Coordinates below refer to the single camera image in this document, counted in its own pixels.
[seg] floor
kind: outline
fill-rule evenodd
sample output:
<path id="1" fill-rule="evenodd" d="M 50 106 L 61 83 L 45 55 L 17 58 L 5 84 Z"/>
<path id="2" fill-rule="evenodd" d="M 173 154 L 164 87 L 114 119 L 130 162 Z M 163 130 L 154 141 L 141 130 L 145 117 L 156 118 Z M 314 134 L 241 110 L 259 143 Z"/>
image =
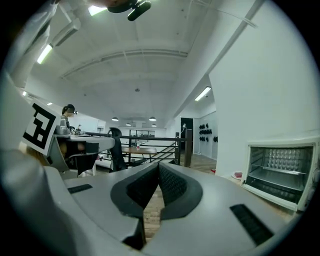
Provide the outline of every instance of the floor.
<path id="1" fill-rule="evenodd" d="M 184 155 L 181 155 L 181 165 L 183 166 L 184 164 Z M 191 159 L 191 169 L 197 170 L 202 173 L 210 174 L 210 175 L 215 175 L 211 169 L 216 169 L 217 162 L 211 158 L 205 157 L 203 155 L 198 155 L 198 154 L 193 154 L 192 159 Z M 97 173 L 98 174 L 105 174 L 106 170 L 103 169 L 102 167 L 97 166 Z M 228 180 L 231 182 L 236 183 L 237 185 L 240 186 L 240 180 L 234 179 L 232 177 L 228 177 Z M 267 201 L 259 196 L 257 196 L 264 204 L 266 204 L 268 207 L 270 207 L 275 213 L 280 215 L 285 222 L 291 221 L 295 216 L 298 214 L 283 208 L 275 203 L 272 203 L 270 201 Z M 153 194 L 149 204 L 147 207 L 144 209 L 143 212 L 143 217 L 144 217 L 144 229 L 145 229 L 145 236 L 146 236 L 146 241 L 150 241 L 157 230 L 160 228 L 160 213 L 161 209 L 165 207 L 164 205 L 164 200 L 163 200 L 163 195 L 161 192 L 160 187 L 158 186 L 155 193 Z"/>

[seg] dark doorway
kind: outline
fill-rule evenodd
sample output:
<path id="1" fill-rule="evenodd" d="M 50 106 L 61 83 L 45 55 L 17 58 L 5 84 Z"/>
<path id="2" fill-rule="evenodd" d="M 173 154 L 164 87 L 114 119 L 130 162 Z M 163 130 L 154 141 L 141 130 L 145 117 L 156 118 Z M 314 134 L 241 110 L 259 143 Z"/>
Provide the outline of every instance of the dark doorway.
<path id="1" fill-rule="evenodd" d="M 186 130 L 192 130 L 192 153 L 193 153 L 193 148 L 194 148 L 194 120 L 193 118 L 181 118 L 181 136 L 180 138 L 185 138 L 186 137 Z M 181 142 L 181 152 L 185 152 L 185 146 L 186 146 L 186 142 L 182 141 Z"/>

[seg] ceiling light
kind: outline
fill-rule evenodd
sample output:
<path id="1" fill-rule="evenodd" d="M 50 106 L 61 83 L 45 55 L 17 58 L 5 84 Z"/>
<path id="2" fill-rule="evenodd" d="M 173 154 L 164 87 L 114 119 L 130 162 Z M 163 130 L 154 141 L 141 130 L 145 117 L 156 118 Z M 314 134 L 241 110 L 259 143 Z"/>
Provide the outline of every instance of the ceiling light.
<path id="1" fill-rule="evenodd" d="M 50 44 L 48 44 L 43 52 L 40 54 L 38 60 L 36 62 L 38 62 L 39 64 L 42 63 L 42 61 L 45 59 L 45 57 L 48 55 L 48 53 L 50 53 L 50 51 L 52 50 L 52 46 Z"/>
<path id="2" fill-rule="evenodd" d="M 201 100 L 201 98 L 202 98 L 203 96 L 205 96 L 210 90 L 211 90 L 211 87 L 207 86 L 207 87 L 203 90 L 203 92 L 201 92 L 201 94 L 195 99 L 195 101 L 197 102 L 197 101 Z"/>
<path id="3" fill-rule="evenodd" d="M 106 10 L 106 9 L 107 9 L 106 7 L 97 7 L 97 6 L 92 5 L 88 8 L 88 11 L 89 11 L 90 15 L 93 16 L 93 15 L 96 15 L 96 14 Z"/>

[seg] wall-mounted black object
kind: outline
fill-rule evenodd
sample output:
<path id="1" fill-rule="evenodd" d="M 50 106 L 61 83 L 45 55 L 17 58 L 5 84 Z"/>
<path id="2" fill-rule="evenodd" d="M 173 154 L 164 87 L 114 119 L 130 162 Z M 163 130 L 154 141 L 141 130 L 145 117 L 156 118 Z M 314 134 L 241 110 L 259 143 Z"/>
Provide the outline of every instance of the wall-mounted black object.
<path id="1" fill-rule="evenodd" d="M 116 7 L 108 7 L 107 10 L 110 13 L 123 13 L 130 9 L 132 9 L 132 12 L 128 15 L 128 20 L 133 22 L 137 18 L 139 18 L 142 14 L 144 14 L 146 11 L 148 11 L 151 8 L 151 2 L 146 0 L 128 0 L 127 2 L 116 6 Z"/>

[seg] desk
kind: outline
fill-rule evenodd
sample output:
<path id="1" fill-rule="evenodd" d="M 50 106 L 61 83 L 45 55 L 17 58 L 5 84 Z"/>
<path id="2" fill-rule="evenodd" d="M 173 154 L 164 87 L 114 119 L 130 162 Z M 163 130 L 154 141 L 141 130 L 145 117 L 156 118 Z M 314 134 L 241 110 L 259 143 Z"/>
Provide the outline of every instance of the desk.
<path id="1" fill-rule="evenodd" d="M 157 155 L 158 152 L 155 148 L 148 148 L 148 147 L 143 147 L 143 148 L 136 148 L 136 147 L 122 147 L 122 152 L 126 153 L 129 155 L 129 163 L 131 162 L 131 154 L 136 154 L 136 155 L 149 155 L 150 163 L 151 163 L 151 155 Z"/>

